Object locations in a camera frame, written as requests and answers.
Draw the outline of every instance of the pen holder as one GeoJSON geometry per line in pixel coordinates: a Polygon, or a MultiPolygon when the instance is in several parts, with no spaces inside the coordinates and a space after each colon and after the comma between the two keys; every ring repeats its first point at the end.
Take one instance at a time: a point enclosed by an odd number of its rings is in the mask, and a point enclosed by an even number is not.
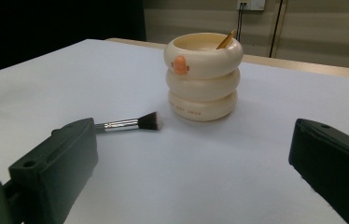
{"type": "Polygon", "coordinates": [[[235,39],[227,47],[216,49],[225,37],[213,33],[182,35],[166,46],[168,98],[180,117],[220,119],[235,107],[244,51],[235,39]]]}

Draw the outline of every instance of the black bristles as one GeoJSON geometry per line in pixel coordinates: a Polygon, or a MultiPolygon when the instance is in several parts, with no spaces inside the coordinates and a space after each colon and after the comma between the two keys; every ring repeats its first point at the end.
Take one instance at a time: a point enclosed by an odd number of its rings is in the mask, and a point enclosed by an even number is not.
{"type": "Polygon", "coordinates": [[[161,121],[157,112],[144,115],[137,120],[137,124],[139,129],[159,130],[161,128],[161,121]]]}

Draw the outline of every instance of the wall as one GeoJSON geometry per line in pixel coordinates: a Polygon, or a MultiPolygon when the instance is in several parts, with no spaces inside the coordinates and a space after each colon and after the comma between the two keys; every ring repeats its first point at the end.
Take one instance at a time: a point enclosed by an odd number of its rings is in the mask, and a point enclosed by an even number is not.
{"type": "MultiPolygon", "coordinates": [[[[237,27],[236,3],[144,0],[147,41],[167,44],[189,33],[227,34],[237,27]]],[[[266,0],[263,12],[244,13],[241,44],[245,54],[349,67],[349,1],[266,0]],[[279,32],[273,35],[278,15],[279,32]]]]}

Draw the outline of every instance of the black wire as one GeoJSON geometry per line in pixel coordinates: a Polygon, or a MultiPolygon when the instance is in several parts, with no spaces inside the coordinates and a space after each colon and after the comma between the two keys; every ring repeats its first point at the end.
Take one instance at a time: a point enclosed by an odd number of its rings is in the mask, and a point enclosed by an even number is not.
{"type": "Polygon", "coordinates": [[[242,32],[242,16],[244,14],[244,5],[241,4],[241,7],[238,10],[238,31],[236,33],[236,40],[241,40],[241,32],[242,32]]]}

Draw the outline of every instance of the silver ferrule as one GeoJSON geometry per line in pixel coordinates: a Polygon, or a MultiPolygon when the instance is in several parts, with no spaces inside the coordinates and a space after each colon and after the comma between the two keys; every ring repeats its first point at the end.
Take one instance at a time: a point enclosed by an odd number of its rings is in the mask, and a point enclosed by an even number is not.
{"type": "Polygon", "coordinates": [[[104,124],[105,132],[125,131],[138,129],[137,119],[125,119],[121,121],[108,122],[104,124]]]}

